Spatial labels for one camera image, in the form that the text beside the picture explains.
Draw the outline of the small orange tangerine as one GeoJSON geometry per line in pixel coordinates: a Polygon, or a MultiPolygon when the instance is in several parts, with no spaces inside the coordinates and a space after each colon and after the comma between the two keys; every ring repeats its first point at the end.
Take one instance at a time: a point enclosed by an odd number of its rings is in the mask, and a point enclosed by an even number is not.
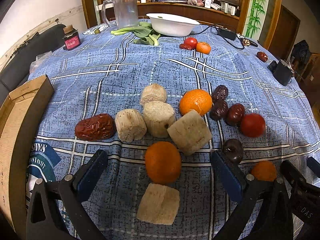
{"type": "Polygon", "coordinates": [[[251,169],[251,174],[262,181],[274,181],[277,178],[276,167],[271,161],[257,162],[251,169]]]}

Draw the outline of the red tomato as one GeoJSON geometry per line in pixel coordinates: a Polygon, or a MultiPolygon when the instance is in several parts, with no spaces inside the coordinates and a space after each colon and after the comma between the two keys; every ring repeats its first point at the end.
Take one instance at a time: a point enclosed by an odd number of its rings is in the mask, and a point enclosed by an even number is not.
{"type": "Polygon", "coordinates": [[[185,41],[184,41],[184,44],[190,46],[192,49],[195,49],[196,46],[197,46],[197,39],[194,38],[194,37],[189,37],[189,38],[186,38],[185,41]]]}
{"type": "Polygon", "coordinates": [[[265,119],[257,113],[246,114],[240,122],[240,131],[247,137],[260,137],[265,132],[265,129],[265,119]]]}

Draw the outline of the dark purple date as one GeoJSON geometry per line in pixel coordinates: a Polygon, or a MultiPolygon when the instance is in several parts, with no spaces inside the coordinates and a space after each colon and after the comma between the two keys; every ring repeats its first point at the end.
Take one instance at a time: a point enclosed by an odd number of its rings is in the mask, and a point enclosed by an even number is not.
{"type": "Polygon", "coordinates": [[[236,165],[240,164],[244,157],[244,148],[238,139],[229,139],[225,141],[222,151],[226,157],[236,165]]]}

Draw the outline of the brown glossy date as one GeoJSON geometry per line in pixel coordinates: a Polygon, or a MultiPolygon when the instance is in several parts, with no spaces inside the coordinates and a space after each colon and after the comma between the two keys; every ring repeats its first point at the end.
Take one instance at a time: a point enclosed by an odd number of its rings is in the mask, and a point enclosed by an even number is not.
{"type": "Polygon", "coordinates": [[[245,107],[240,103],[233,104],[228,109],[227,115],[225,117],[225,122],[229,126],[236,126],[242,120],[244,115],[245,107]]]}

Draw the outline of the large red date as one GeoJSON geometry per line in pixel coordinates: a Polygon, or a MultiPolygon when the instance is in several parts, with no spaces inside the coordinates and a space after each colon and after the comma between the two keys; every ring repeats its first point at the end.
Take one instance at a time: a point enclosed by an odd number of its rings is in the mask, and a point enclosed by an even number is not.
{"type": "Polygon", "coordinates": [[[116,125],[112,116],[101,113],[91,118],[81,120],[75,126],[77,138],[86,141],[108,139],[116,133],[116,125]]]}

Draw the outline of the beige sugarcane block front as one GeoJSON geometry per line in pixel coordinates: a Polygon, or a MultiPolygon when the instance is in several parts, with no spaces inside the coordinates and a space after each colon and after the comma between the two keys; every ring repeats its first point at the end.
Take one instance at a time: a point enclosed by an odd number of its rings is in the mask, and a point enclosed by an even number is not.
{"type": "Polygon", "coordinates": [[[156,225],[172,225],[180,207],[180,192],[150,183],[140,201],[136,218],[156,225]]]}

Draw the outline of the beige sugarcane block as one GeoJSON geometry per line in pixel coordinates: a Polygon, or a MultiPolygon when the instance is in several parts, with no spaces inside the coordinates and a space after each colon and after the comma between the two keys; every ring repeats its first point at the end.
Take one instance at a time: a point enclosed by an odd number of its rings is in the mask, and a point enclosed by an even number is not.
{"type": "Polygon", "coordinates": [[[184,155],[192,155],[212,139],[204,119],[193,109],[175,121],[167,132],[184,155]]]}
{"type": "Polygon", "coordinates": [[[150,183],[140,201],[136,218],[156,225],[172,225],[180,207],[180,192],[150,183]]]}

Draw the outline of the orange tangerine front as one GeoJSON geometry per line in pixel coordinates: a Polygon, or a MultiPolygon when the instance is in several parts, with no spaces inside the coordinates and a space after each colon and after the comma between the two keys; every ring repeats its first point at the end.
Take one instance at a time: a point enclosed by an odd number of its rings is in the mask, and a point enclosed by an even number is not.
{"type": "Polygon", "coordinates": [[[145,169],[153,183],[169,185],[181,174],[181,156],[170,142],[159,141],[148,147],[145,153],[145,169]]]}

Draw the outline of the beige sugarcane chunk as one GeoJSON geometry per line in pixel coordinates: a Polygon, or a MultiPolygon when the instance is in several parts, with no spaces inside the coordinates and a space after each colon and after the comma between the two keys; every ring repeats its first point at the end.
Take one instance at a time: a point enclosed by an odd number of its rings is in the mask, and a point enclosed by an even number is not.
{"type": "Polygon", "coordinates": [[[119,111],[116,114],[115,124],[118,137],[122,142],[140,140],[147,132],[142,115],[133,108],[119,111]]]}
{"type": "Polygon", "coordinates": [[[143,118],[148,132],[156,138],[167,138],[167,129],[176,121],[173,107],[161,101],[150,101],[144,105],[143,118]]]}
{"type": "Polygon", "coordinates": [[[166,102],[167,91],[165,88],[157,83],[146,86],[140,97],[140,104],[144,106],[147,102],[161,101],[166,102]]]}

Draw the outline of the blue white printed bag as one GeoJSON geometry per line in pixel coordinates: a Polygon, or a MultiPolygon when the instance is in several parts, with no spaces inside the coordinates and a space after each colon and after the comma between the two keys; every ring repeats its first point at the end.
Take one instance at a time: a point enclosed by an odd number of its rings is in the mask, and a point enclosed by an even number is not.
{"type": "Polygon", "coordinates": [[[49,144],[39,141],[33,142],[27,165],[26,209],[29,207],[36,180],[41,178],[44,182],[56,181],[54,168],[60,161],[61,158],[49,144]]]}

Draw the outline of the key bundle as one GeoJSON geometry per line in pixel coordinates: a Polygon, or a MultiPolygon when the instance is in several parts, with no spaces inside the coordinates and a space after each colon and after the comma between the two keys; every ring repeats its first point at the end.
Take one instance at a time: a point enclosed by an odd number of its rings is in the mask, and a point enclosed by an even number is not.
{"type": "Polygon", "coordinates": [[[241,44],[244,47],[249,47],[249,46],[258,47],[257,43],[255,43],[254,41],[250,40],[249,38],[244,37],[243,35],[239,36],[239,40],[240,40],[241,44]]]}

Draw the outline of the blue plaid tablecloth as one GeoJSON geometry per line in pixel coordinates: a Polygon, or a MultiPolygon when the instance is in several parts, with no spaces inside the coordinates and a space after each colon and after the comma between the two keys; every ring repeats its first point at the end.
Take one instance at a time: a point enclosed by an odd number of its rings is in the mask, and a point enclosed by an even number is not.
{"type": "Polygon", "coordinates": [[[109,161],[84,207],[106,239],[212,239],[236,204],[231,201],[210,166],[210,152],[228,139],[244,147],[240,168],[248,173],[255,163],[269,160],[275,166],[289,160],[310,184],[319,179],[307,167],[308,157],[319,158],[319,127],[310,104],[295,80],[282,86],[256,54],[261,47],[240,50],[238,41],[226,43],[213,28],[197,26],[195,37],[211,46],[208,55],[179,48],[179,37],[160,37],[159,46],[134,44],[135,36],[86,31],[81,45],[58,49],[31,75],[47,75],[54,94],[40,122],[35,140],[49,144],[61,158],[56,180],[89,161],[99,149],[109,161]],[[244,105],[266,121],[259,138],[243,136],[236,127],[208,115],[204,121],[212,139],[199,152],[182,157],[182,172],[173,187],[180,192],[180,208],[170,226],[144,223],[136,218],[140,200],[150,183],[144,154],[156,142],[149,134],[122,142],[117,135],[97,141],[76,137],[76,124],[100,113],[115,116],[134,108],[142,111],[143,89],[157,83],[167,91],[167,103],[178,111],[189,90],[212,92],[225,85],[227,103],[244,105]]]}

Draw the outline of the beige sugarcane chunk back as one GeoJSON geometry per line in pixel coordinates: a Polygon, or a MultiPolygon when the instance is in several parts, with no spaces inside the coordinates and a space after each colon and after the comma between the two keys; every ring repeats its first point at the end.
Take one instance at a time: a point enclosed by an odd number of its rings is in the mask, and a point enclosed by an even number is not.
{"type": "Polygon", "coordinates": [[[140,104],[144,106],[147,102],[161,101],[166,102],[167,91],[165,88],[157,83],[146,86],[140,97],[140,104]]]}

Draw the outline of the small red date far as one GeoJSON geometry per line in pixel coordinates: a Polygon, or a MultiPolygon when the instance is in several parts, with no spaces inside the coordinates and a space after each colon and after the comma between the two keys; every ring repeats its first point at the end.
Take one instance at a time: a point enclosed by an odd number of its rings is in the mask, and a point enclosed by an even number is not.
{"type": "Polygon", "coordinates": [[[179,48],[180,49],[184,49],[184,50],[193,50],[193,47],[188,45],[188,44],[185,44],[185,43],[182,43],[179,45],[179,48]]]}

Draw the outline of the clear plastic pitcher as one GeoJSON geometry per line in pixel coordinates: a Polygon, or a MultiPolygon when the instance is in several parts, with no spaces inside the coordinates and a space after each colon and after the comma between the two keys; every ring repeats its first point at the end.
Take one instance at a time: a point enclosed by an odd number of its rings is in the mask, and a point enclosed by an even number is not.
{"type": "Polygon", "coordinates": [[[101,15],[103,23],[109,27],[112,23],[106,17],[106,8],[108,5],[113,6],[118,29],[135,27],[139,25],[137,0],[106,0],[103,1],[101,15]]]}

